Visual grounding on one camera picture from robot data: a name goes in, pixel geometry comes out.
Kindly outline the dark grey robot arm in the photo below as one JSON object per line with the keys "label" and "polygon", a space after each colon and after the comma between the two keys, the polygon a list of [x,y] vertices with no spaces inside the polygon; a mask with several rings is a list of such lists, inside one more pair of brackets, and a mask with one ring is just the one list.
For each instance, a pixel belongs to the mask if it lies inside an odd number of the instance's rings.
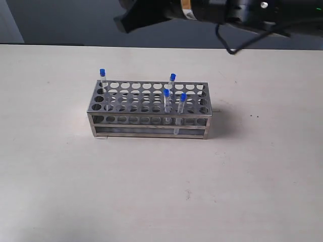
{"label": "dark grey robot arm", "polygon": [[124,33],[172,19],[229,24],[236,28],[262,32],[274,25],[302,23],[279,30],[322,36],[322,1],[223,0],[223,1],[120,1],[125,13],[114,17]]}

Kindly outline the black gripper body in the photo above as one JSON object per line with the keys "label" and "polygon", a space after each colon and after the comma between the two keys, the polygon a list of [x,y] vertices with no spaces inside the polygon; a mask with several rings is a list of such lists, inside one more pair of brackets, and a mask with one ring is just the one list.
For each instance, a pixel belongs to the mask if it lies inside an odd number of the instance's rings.
{"label": "black gripper body", "polygon": [[119,4],[126,12],[114,17],[114,22],[123,33],[172,19],[184,19],[180,1],[123,0],[119,1]]}

